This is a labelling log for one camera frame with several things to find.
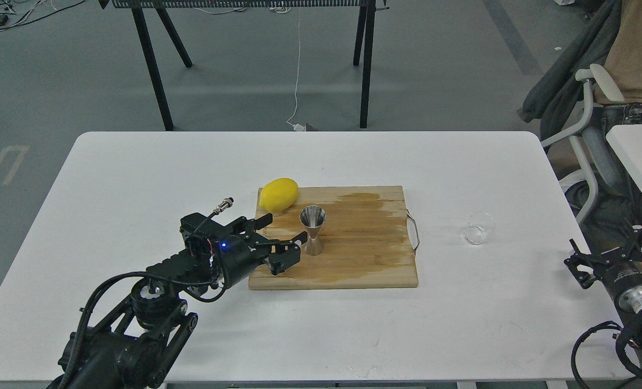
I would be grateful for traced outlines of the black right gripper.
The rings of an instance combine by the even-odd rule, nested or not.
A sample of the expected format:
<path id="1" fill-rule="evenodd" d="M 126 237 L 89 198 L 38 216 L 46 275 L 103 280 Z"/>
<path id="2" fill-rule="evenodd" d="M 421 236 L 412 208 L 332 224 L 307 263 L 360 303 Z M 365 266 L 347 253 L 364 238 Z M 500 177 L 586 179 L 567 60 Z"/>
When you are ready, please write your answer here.
<path id="1" fill-rule="evenodd" d="M 572 251 L 564 264 L 580 288 L 587 290 L 601 280 L 618 312 L 637 314 L 642 310 L 642 225 L 629 228 L 629 240 L 623 258 L 639 263 L 620 263 L 607 269 L 600 256 L 582 253 L 574 239 L 569 240 Z"/>

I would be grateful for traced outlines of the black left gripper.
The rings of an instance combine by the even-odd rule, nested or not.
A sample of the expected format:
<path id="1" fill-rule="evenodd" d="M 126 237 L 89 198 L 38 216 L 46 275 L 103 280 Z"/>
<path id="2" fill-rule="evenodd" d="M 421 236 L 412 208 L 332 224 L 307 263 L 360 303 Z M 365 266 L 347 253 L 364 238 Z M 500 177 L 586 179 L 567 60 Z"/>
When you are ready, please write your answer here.
<path id="1" fill-rule="evenodd" d="M 273 214 L 267 213 L 257 219 L 242 216 L 225 225 L 224 234 L 214 242 L 224 290 L 231 289 L 263 264 L 277 276 L 299 263 L 307 232 L 283 240 L 268 239 L 258 233 L 272 222 Z"/>

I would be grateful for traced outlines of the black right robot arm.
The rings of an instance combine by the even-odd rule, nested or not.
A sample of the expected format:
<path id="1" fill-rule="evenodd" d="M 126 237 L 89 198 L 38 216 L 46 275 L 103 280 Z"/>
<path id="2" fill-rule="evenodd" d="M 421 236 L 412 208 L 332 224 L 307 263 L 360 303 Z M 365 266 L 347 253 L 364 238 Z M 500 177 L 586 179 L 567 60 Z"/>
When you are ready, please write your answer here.
<path id="1" fill-rule="evenodd" d="M 602 254 L 582 253 L 575 241 L 570 244 L 572 251 L 564 264 L 573 278 L 585 290 L 600 281 L 621 319 L 621 323 L 605 321 L 590 327 L 578 337 L 571 352 L 573 378 L 578 386 L 587 388 L 578 372 L 578 349 L 591 334 L 612 330 L 619 361 L 642 380 L 642 226 L 631 227 L 624 246 Z"/>

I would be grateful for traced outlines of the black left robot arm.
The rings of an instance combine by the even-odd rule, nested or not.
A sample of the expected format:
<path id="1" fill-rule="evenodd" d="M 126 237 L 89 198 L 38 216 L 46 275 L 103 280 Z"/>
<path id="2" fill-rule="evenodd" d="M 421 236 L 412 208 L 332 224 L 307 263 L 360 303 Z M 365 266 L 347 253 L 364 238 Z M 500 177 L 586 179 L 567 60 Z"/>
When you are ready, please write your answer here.
<path id="1" fill-rule="evenodd" d="M 181 293 L 212 303 L 262 264 L 279 275 L 300 261 L 307 232 L 267 239 L 259 231 L 272 223 L 270 213 L 227 225 L 214 221 L 232 205 L 225 198 L 211 215 L 186 215 L 182 251 L 101 283 L 81 308 L 59 360 L 64 372 L 49 387 L 159 387 L 198 324 Z"/>

